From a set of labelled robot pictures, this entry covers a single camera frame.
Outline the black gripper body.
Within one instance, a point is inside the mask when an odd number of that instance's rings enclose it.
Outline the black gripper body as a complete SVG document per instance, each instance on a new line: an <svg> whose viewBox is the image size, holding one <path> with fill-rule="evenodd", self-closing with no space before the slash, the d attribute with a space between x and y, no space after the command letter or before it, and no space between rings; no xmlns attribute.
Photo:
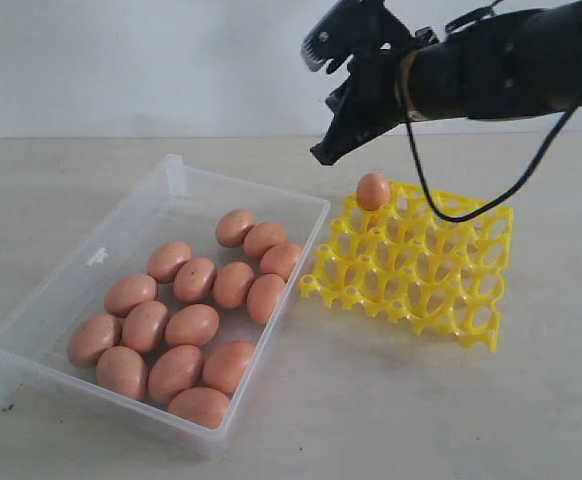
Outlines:
<svg viewBox="0 0 582 480"><path fill-rule="evenodd" d="M397 64L410 50L407 47L398 52L385 45L370 58L350 57L349 76L329 97L335 108L333 117L339 112L367 115L371 123L368 142L395 128L402 119L394 93Z"/></svg>

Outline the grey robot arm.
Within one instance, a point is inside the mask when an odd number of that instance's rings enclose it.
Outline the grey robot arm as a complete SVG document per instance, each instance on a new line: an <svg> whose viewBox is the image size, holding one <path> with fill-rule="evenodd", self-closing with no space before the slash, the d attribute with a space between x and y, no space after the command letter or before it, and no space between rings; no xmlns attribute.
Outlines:
<svg viewBox="0 0 582 480"><path fill-rule="evenodd" d="M380 1L340 1L301 52L311 71L348 71L311 150L323 165L410 121L518 120L582 105L582 1L500 15L483 7L444 39L408 29Z"/></svg>

